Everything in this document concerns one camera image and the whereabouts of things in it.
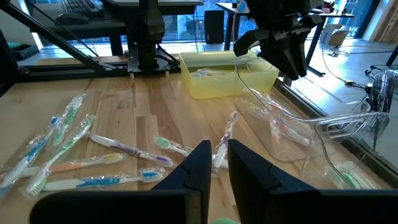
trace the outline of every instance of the green toothbrush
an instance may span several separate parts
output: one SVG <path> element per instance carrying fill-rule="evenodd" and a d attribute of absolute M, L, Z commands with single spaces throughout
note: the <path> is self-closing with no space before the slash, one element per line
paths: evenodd
<path fill-rule="evenodd" d="M 73 121 L 75 120 L 76 114 L 79 111 L 85 96 L 86 94 L 75 96 L 65 108 L 65 111 L 62 114 L 62 119 L 64 120 L 64 122 L 61 122 L 60 126 L 58 126 L 57 128 L 53 146 L 58 146 L 59 144 L 61 144 L 63 136 L 68 128 L 73 124 Z"/>
<path fill-rule="evenodd" d="M 76 127 L 75 131 L 69 136 L 69 138 L 67 138 L 58 147 L 57 153 L 53 156 L 53 158 L 51 158 L 48 162 L 45 163 L 43 168 L 36 173 L 32 181 L 27 186 L 26 192 L 29 195 L 36 196 L 42 191 L 47 176 L 49 175 L 50 166 L 65 152 L 67 152 L 70 148 L 72 148 L 75 145 L 75 143 L 87 133 L 87 131 L 93 124 L 94 119 L 95 119 L 94 115 L 87 114 L 86 117 L 80 122 L 80 126 Z"/>

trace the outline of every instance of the cardboard box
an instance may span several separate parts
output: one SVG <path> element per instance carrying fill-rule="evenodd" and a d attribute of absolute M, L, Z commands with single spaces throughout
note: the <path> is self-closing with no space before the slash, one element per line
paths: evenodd
<path fill-rule="evenodd" d="M 342 45 L 349 30 L 341 24 L 327 24 L 322 32 L 321 41 L 328 45 Z"/>

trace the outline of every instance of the floor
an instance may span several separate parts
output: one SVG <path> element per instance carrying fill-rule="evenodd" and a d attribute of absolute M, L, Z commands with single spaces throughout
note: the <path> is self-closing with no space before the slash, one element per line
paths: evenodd
<path fill-rule="evenodd" d="M 311 41 L 305 43 L 305 50 L 308 51 Z M 111 55 L 109 44 L 88 45 L 95 50 L 99 56 Z M 223 50 L 223 44 L 204 44 L 204 43 L 172 43 L 162 44 L 163 48 L 171 54 L 180 52 L 194 52 L 194 51 L 212 51 Z M 346 80 L 352 80 L 360 85 L 366 85 L 372 82 L 372 78 L 365 75 L 364 71 L 371 65 L 384 65 L 394 50 L 394 45 L 384 44 L 378 42 L 368 42 L 361 39 L 346 39 L 343 46 L 357 46 L 357 47 L 343 47 L 340 50 L 350 53 L 349 57 L 339 55 L 339 57 L 331 57 L 328 49 L 331 47 L 326 44 L 318 43 L 315 49 L 311 66 L 319 71 L 326 72 L 326 75 L 319 77 L 312 72 L 308 72 L 305 78 L 294 81 L 292 86 L 298 92 L 301 92 L 307 100 L 312 101 L 318 105 L 326 114 L 338 115 L 342 111 L 350 112 L 350 107 L 345 110 L 336 110 L 341 108 L 341 102 L 362 100 L 365 96 L 363 89 L 346 86 L 342 81 L 335 78 L 331 72 Z M 82 52 L 93 55 L 84 46 L 79 45 L 77 48 Z M 127 45 L 123 45 L 123 49 L 127 50 Z M 63 50 L 56 47 L 46 47 L 40 51 L 39 54 L 28 58 L 25 61 L 19 62 L 19 65 L 34 65 L 38 60 L 43 58 L 67 58 L 70 57 Z M 393 104 L 392 114 L 398 113 L 398 106 Z"/>

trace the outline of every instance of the clear plastic bin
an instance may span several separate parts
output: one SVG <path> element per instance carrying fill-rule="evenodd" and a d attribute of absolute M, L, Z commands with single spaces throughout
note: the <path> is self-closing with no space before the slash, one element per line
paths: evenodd
<path fill-rule="evenodd" d="M 397 187 L 397 125 L 398 118 L 387 113 L 320 121 L 315 125 L 315 138 L 321 147 L 311 148 L 301 179 L 318 189 Z"/>
<path fill-rule="evenodd" d="M 283 162 L 304 160 L 310 148 L 321 148 L 319 139 L 313 137 L 314 125 L 332 117 L 309 119 L 275 88 L 269 93 L 258 88 L 261 83 L 254 83 L 243 75 L 248 62 L 236 61 L 234 104 L 273 158 Z M 340 108 L 351 114 L 367 113 L 371 109 L 364 101 L 340 102 Z"/>
<path fill-rule="evenodd" d="M 180 53 L 181 73 L 191 96 L 195 99 L 215 98 L 234 95 L 234 63 L 237 59 L 253 58 L 242 70 L 253 85 L 268 92 L 277 78 L 278 69 L 249 51 L 236 57 L 233 51 Z M 199 69 L 211 69 L 213 75 L 197 77 Z"/>

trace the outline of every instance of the toothbrush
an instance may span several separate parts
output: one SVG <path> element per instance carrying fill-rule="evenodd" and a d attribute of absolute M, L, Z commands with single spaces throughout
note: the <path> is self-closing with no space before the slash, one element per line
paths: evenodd
<path fill-rule="evenodd" d="M 58 121 L 58 117 L 52 117 L 49 129 L 47 130 L 47 134 L 44 136 L 44 138 L 38 143 L 34 144 L 32 149 L 17 163 L 14 168 L 12 168 L 4 176 L 3 182 L 0 185 L 0 195 L 3 192 L 5 193 L 5 191 L 20 177 L 26 167 L 31 165 L 37 156 L 42 152 L 42 149 L 54 132 L 55 125 L 58 123 Z"/>
<path fill-rule="evenodd" d="M 85 96 L 86 94 L 75 96 L 65 109 L 64 113 L 62 114 L 62 118 L 65 121 L 63 122 L 63 124 L 60 124 L 60 127 L 57 129 L 53 146 L 58 146 L 59 144 L 61 144 L 63 140 L 63 135 L 65 134 L 67 129 L 73 124 L 73 121 L 75 120 L 76 114 L 79 111 L 81 103 L 83 102 Z"/>
<path fill-rule="evenodd" d="M 232 137 L 232 129 L 233 125 L 238 119 L 238 112 L 234 111 L 231 113 L 230 116 L 230 121 L 227 124 L 226 131 L 224 136 L 221 138 L 220 142 L 216 146 L 217 154 L 214 155 L 213 159 L 213 168 L 212 168 L 212 173 L 217 174 L 218 169 L 221 167 L 221 163 L 223 162 L 226 151 L 228 149 L 228 140 Z"/>
<path fill-rule="evenodd" d="M 168 149 L 185 157 L 187 157 L 193 151 L 193 149 L 190 147 L 182 146 L 159 135 L 154 136 L 154 141 L 155 144 L 161 149 Z M 221 162 L 221 167 L 228 169 L 228 161 L 226 159 L 223 159 L 223 161 Z"/>
<path fill-rule="evenodd" d="M 143 159 L 156 162 L 159 166 L 173 167 L 174 162 L 167 156 L 158 156 L 155 154 L 149 154 L 148 152 L 143 152 L 140 149 L 132 146 L 127 146 L 123 143 L 115 141 L 113 139 L 108 139 L 96 134 L 88 133 L 87 136 L 95 143 L 100 145 L 110 147 L 111 149 L 117 149 L 123 152 L 127 152 L 133 156 L 137 156 Z"/>
<path fill-rule="evenodd" d="M 65 140 L 59 147 L 58 147 L 58 152 L 56 155 L 53 156 L 44 166 L 41 170 L 39 170 L 36 175 L 33 176 L 31 182 L 26 188 L 26 192 L 31 195 L 31 196 L 36 196 L 38 195 L 44 185 L 45 185 L 45 180 L 49 174 L 49 169 L 51 165 L 60 157 L 62 156 L 65 152 L 67 152 L 71 147 L 75 145 L 75 143 L 84 136 L 84 134 L 89 130 L 91 125 L 93 124 L 94 121 L 94 116 L 93 115 L 86 115 L 86 117 L 83 119 L 83 121 L 80 123 L 81 126 L 77 127 L 74 133 L 69 136 L 67 140 Z"/>
<path fill-rule="evenodd" d="M 156 170 L 145 170 L 139 177 L 90 177 L 82 179 L 60 180 L 47 183 L 43 190 L 71 190 L 85 187 L 106 187 L 116 184 L 125 184 L 130 182 L 155 182 L 163 178 L 161 172 Z"/>
<path fill-rule="evenodd" d="M 123 154 L 121 153 L 114 153 L 108 154 L 104 156 L 95 156 L 89 159 L 85 159 L 86 162 L 67 162 L 63 164 L 55 164 L 50 166 L 50 172 L 61 172 L 61 171 L 68 171 L 74 169 L 80 169 L 83 167 L 98 165 L 98 164 L 114 164 L 115 162 L 119 162 L 124 158 Z M 40 167 L 30 167 L 27 168 L 21 177 L 31 177 L 40 170 Z"/>

